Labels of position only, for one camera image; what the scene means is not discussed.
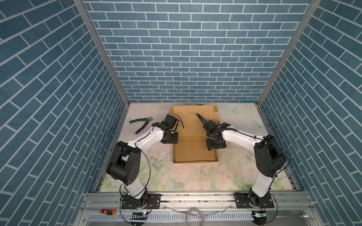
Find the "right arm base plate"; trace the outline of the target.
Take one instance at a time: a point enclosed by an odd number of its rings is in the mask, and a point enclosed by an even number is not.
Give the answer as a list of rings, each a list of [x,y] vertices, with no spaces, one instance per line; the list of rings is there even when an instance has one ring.
[[[273,199],[270,193],[267,193],[264,197],[258,197],[255,194],[249,193],[234,193],[233,196],[238,209],[274,208]]]

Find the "brown cardboard box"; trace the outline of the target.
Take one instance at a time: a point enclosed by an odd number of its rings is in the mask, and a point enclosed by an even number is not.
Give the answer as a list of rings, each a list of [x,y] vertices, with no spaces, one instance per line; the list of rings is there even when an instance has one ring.
[[[181,163],[212,163],[218,161],[217,151],[208,150],[204,124],[197,117],[200,114],[206,121],[220,123],[215,105],[180,105],[170,108],[169,113],[179,116],[183,125],[177,129],[178,143],[173,145],[173,162]]]

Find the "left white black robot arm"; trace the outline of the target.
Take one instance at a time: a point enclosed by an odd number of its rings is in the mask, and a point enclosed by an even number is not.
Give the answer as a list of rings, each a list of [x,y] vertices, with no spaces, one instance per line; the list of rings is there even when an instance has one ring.
[[[156,143],[177,144],[178,124],[183,123],[179,116],[167,114],[162,122],[155,122],[150,130],[134,140],[118,141],[106,167],[106,173],[122,183],[127,193],[124,201],[131,202],[136,208],[144,207],[148,201],[147,186],[138,179],[141,156]]]

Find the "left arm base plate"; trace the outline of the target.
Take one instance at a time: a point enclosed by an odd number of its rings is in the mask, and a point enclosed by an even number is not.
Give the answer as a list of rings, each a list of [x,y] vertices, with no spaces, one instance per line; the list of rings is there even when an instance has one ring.
[[[121,209],[134,210],[134,209],[159,209],[161,202],[161,194],[146,194],[144,193],[140,199],[124,195],[121,203]]]

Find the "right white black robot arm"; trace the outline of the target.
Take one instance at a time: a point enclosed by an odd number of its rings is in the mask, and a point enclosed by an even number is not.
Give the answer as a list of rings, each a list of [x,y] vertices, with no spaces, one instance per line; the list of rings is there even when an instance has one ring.
[[[235,143],[251,151],[255,156],[258,174],[247,196],[248,205],[259,208],[273,205],[270,187],[287,161],[283,149],[277,144],[274,136],[256,136],[240,131],[228,123],[215,124],[212,120],[201,119],[208,139],[209,151],[226,148],[226,142]]]

